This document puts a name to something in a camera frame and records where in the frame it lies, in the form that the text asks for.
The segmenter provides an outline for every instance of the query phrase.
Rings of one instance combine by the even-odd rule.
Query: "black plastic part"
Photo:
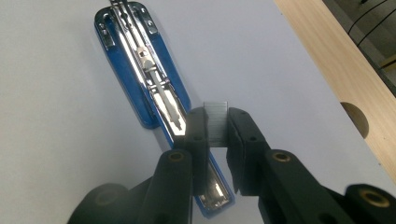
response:
[[[141,205],[137,224],[191,223],[191,154],[164,152]]]
[[[396,223],[396,200],[382,189],[370,185],[352,185],[346,189],[344,209],[357,223]]]
[[[233,175],[235,193],[240,190],[244,196],[259,195],[262,178],[260,163],[270,149],[249,113],[230,108],[227,162]]]
[[[286,217],[274,197],[259,197],[259,210],[265,224],[284,224]]]
[[[271,150],[266,153],[265,160],[262,167],[265,180],[287,223],[354,223],[293,154]]]
[[[207,165],[209,162],[209,144],[207,141],[207,117],[203,107],[190,111],[186,116],[186,135],[184,142],[177,142],[175,148],[190,152],[192,159],[193,195],[205,194],[207,184]]]
[[[70,217],[68,224],[123,224],[128,218],[128,189],[104,184],[91,190]]]
[[[146,199],[146,195],[149,190],[151,178],[147,179],[146,181],[140,183],[133,189],[129,190],[128,193],[129,203],[127,204],[127,215],[126,215],[128,221],[130,221],[129,223],[136,223],[137,218],[139,217],[140,209],[142,207],[143,202]]]

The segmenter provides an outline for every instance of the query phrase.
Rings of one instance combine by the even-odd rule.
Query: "screw hole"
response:
[[[180,152],[174,152],[168,156],[170,161],[182,161],[184,159],[184,155]]]
[[[376,207],[389,207],[390,202],[389,200],[384,197],[383,195],[370,190],[370,189],[361,189],[359,192],[360,196],[363,198],[364,201],[367,203],[376,206]]]
[[[291,160],[291,157],[286,155],[285,153],[277,152],[273,155],[276,161],[287,162]]]

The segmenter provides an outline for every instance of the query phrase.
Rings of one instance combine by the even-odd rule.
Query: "white table surface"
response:
[[[322,75],[270,0],[142,1],[193,107],[227,101],[250,113],[272,148],[296,154],[338,192],[368,183],[396,195]],[[0,4],[0,223],[65,223],[107,182],[153,174],[161,130],[143,129],[93,28],[107,0]],[[231,181],[225,149],[214,149]],[[257,198],[193,223],[262,223]]]

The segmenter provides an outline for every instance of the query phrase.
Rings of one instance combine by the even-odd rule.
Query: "wood grain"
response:
[[[339,101],[363,112],[370,126],[365,141],[396,183],[394,96],[322,1],[275,2]]]

